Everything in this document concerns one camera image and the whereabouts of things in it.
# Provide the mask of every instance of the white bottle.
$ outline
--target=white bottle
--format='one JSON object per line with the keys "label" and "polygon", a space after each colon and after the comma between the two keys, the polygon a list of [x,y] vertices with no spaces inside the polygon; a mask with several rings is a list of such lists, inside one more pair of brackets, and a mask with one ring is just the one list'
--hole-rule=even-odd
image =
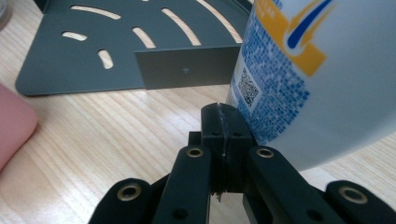
{"label": "white bottle", "polygon": [[396,1],[256,0],[227,102],[303,170],[396,131]]}

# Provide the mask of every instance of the qr code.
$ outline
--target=qr code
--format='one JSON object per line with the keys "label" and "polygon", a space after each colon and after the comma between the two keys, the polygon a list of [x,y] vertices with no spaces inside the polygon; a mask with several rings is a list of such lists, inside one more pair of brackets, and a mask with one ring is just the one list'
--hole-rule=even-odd
{"label": "qr code", "polygon": [[239,80],[238,88],[241,91],[241,94],[244,97],[244,100],[247,103],[248,107],[252,107],[256,96],[259,94],[259,89],[257,89],[256,84],[251,80],[246,68],[244,68],[244,70],[242,71],[242,76]]}

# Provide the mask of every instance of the wooden table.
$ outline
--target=wooden table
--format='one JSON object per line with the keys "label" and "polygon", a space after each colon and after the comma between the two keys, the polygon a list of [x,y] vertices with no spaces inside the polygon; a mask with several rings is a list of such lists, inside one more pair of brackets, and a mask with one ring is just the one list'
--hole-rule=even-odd
{"label": "wooden table", "polygon": [[[0,31],[0,82],[14,83],[41,20],[32,0],[15,0]],[[224,102],[228,86],[110,91],[24,98],[39,122],[0,173],[0,223],[87,223],[116,182],[153,183],[168,174],[200,109]],[[324,189],[335,179],[363,185],[396,209],[396,135],[302,172]],[[211,223],[248,223],[241,195],[212,198]]]}

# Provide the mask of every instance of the gray tray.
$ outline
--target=gray tray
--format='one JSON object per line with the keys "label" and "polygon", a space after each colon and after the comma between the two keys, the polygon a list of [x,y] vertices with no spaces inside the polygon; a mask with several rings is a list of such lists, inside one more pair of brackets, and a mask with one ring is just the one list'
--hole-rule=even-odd
{"label": "gray tray", "polygon": [[[44,17],[16,81],[27,96],[85,91],[162,89],[230,83],[240,44],[208,9],[195,0],[35,0]],[[207,0],[243,35],[251,4]],[[114,20],[72,6],[100,8],[120,15]],[[193,30],[193,46],[163,12],[172,10]],[[133,28],[154,42],[147,49]],[[84,41],[63,36],[73,32]],[[105,69],[98,56],[109,52]]]}

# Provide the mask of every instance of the pink sponge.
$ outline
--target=pink sponge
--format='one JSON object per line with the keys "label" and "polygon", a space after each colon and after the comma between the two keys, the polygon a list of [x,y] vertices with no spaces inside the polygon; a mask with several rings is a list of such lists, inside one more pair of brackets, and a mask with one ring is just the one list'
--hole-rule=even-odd
{"label": "pink sponge", "polygon": [[35,111],[0,84],[0,170],[32,134]]}

